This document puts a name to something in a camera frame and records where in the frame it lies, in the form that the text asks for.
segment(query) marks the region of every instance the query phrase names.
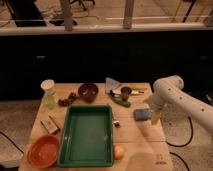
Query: wooden table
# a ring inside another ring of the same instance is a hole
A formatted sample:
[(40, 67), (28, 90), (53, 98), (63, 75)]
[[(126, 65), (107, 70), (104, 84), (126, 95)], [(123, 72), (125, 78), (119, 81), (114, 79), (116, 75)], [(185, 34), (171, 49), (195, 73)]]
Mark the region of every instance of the wooden table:
[[(150, 121), (135, 121), (133, 118), (134, 109), (147, 108), (144, 99), (151, 95), (151, 88), (148, 83), (125, 83), (123, 85), (133, 88), (145, 88), (143, 95), (130, 96), (129, 101), (131, 107), (126, 108), (115, 104), (111, 101), (108, 95), (105, 94), (105, 84), (97, 84), (99, 94), (95, 99), (94, 104), (109, 104), (112, 107), (114, 117), (119, 120), (121, 127), (113, 128), (113, 142), (124, 148), (125, 156), (122, 160), (115, 160), (112, 167), (99, 168), (59, 168), (56, 165), (51, 168), (43, 169), (45, 171), (167, 171), (172, 170), (173, 165), (165, 143), (165, 136), (159, 122), (152, 126)], [(67, 98), (70, 92), (76, 92), (80, 84), (56, 84), (55, 99)], [(77, 100), (74, 104), (85, 104), (82, 100)], [(29, 138), (29, 142), (25, 149), (25, 154), (20, 163), (20, 171), (38, 171), (39, 169), (32, 168), (28, 163), (26, 154), (30, 145), (40, 136), (47, 134), (42, 127), (40, 119), (46, 115), (52, 116), (57, 124), (63, 128), (66, 115), (66, 107), (56, 107), (53, 110), (48, 110), (42, 103), (37, 113), (35, 123)]]

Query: wall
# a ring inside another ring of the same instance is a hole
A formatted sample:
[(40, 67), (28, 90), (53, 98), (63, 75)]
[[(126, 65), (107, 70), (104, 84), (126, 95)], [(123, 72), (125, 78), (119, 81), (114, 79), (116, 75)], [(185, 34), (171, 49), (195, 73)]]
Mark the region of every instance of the wall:
[(150, 82), (178, 74), (213, 88), (213, 31), (0, 37), (0, 99), (40, 98), (40, 82)]

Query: green tray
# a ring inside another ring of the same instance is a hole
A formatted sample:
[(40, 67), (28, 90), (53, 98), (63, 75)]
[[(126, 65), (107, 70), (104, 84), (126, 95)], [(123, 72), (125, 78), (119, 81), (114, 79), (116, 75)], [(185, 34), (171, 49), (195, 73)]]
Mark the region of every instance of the green tray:
[(107, 167), (113, 165), (110, 106), (71, 106), (67, 110), (57, 165)]

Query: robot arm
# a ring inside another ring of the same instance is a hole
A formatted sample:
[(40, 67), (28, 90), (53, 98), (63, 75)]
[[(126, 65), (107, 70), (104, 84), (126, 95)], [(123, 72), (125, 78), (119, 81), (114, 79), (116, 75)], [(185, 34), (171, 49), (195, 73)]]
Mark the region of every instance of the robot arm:
[(213, 107), (184, 93), (183, 80), (179, 76), (161, 78), (153, 85), (154, 93), (147, 102), (153, 110), (151, 120), (160, 118), (159, 112), (166, 103), (182, 108), (189, 116), (213, 134)]

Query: concrete floor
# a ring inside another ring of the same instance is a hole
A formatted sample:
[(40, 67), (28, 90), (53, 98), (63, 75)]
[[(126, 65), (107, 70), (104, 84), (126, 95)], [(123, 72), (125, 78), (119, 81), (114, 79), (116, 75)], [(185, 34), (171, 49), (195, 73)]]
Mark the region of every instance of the concrete floor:
[[(108, 25), (123, 23), (125, 0), (96, 0), (95, 6), (85, 2), (86, 11), (74, 3), (71, 5), (73, 18), (78, 25)], [(37, 0), (36, 6), (42, 13), (47, 26), (55, 27), (49, 21), (61, 13), (59, 0)], [(190, 0), (135, 0), (133, 24), (182, 22)], [(213, 8), (212, 0), (197, 0), (186, 22), (201, 22)], [(5, 5), (0, 5), (0, 28), (16, 27)]]
[[(13, 139), (23, 150), (29, 138), (39, 105), (40, 100), (0, 102), (0, 130)], [(164, 108), (161, 122), (168, 142), (184, 144), (188, 141), (191, 130), (187, 116), (186, 113), (174, 105), (169, 104)], [(169, 146), (169, 150), (180, 155), (187, 162), (191, 171), (212, 171), (213, 137), (194, 120), (192, 122), (194, 128), (192, 142), (182, 148)], [(18, 162), (21, 159), (22, 154), (1, 135), (0, 142), (0, 164), (8, 164), (7, 160)], [(171, 157), (174, 171), (186, 170), (180, 159), (173, 155)], [(17, 171), (18, 168), (6, 170)]]

